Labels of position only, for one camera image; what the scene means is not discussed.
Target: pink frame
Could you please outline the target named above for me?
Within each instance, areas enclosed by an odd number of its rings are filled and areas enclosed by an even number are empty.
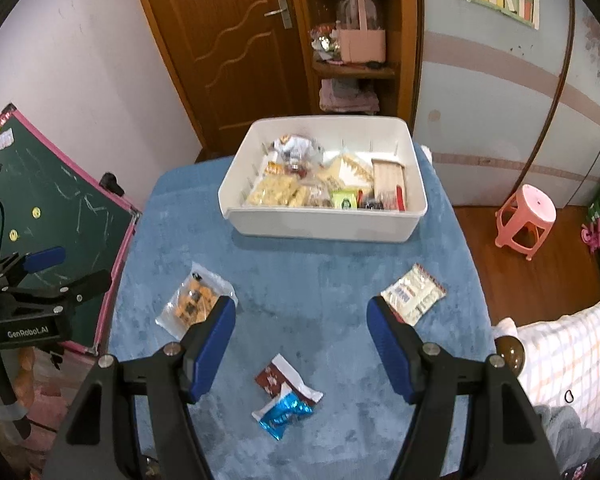
[[[74,161],[72,161],[65,153],[63,153],[54,143],[47,139],[33,124],[27,121],[27,119],[20,113],[19,110],[16,109],[0,114],[0,121],[2,120],[2,118],[8,118],[7,114],[8,117],[16,117],[24,126],[26,126],[27,130],[34,134],[40,142],[42,142],[46,147],[48,147],[48,149],[50,149],[53,152],[53,154],[62,161],[63,164],[65,164],[68,168],[70,168],[72,171],[78,174],[83,180],[91,184],[94,189],[101,192],[112,202],[118,204],[122,209],[129,211],[130,213],[134,213],[137,211],[135,208],[133,208],[129,201],[100,187],[100,184],[90,174],[86,173],[86,171],[84,171],[77,164],[75,164]],[[134,220],[132,220],[129,223],[129,227],[126,229],[125,237],[122,239],[122,244],[120,245],[118,256],[116,257],[116,260],[113,263],[113,268],[111,269],[112,285],[111,288],[104,295],[104,298],[102,300],[102,308],[100,309],[100,315],[98,316],[98,324],[96,325],[96,333],[93,340],[93,347],[87,348],[86,346],[78,344],[75,341],[65,341],[64,343],[62,343],[62,346],[64,346],[68,350],[71,350],[78,354],[98,354],[100,344],[104,336],[106,335],[106,331],[109,328],[110,321],[112,318],[113,308],[115,306],[116,301],[116,293],[118,290],[118,285],[120,284],[120,279],[122,277],[122,269],[126,261],[126,254],[128,253],[128,248],[131,244],[131,238],[133,238],[134,232],[136,230],[136,220],[137,218],[134,218]]]

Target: pillow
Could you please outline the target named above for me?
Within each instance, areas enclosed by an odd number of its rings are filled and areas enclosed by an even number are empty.
[[[518,377],[534,406],[571,406],[600,433],[600,302],[586,310],[518,328],[525,366]]]

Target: pink stool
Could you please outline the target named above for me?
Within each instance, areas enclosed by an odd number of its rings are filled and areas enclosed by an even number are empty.
[[[502,215],[507,211],[513,211],[513,216],[503,225]],[[496,213],[496,225],[498,226],[496,245],[498,247],[509,246],[519,253],[526,254],[526,259],[531,261],[546,240],[554,222],[555,206],[551,199],[538,188],[523,184]],[[513,241],[513,237],[523,227],[526,227],[534,235],[533,247],[525,247]],[[542,234],[538,234],[538,228],[544,230]]]

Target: blue foil wrapper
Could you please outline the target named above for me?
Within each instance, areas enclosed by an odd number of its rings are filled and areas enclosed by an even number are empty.
[[[311,415],[314,409],[300,400],[291,388],[284,383],[280,394],[253,417],[276,440],[280,440],[286,428],[293,421]]]

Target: door handle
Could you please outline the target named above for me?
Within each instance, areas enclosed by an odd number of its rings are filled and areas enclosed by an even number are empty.
[[[293,28],[293,23],[291,22],[291,13],[289,12],[289,4],[286,0],[278,0],[278,10],[272,10],[271,12],[265,12],[265,16],[275,16],[276,14],[280,14],[282,16],[282,24],[285,28]]]

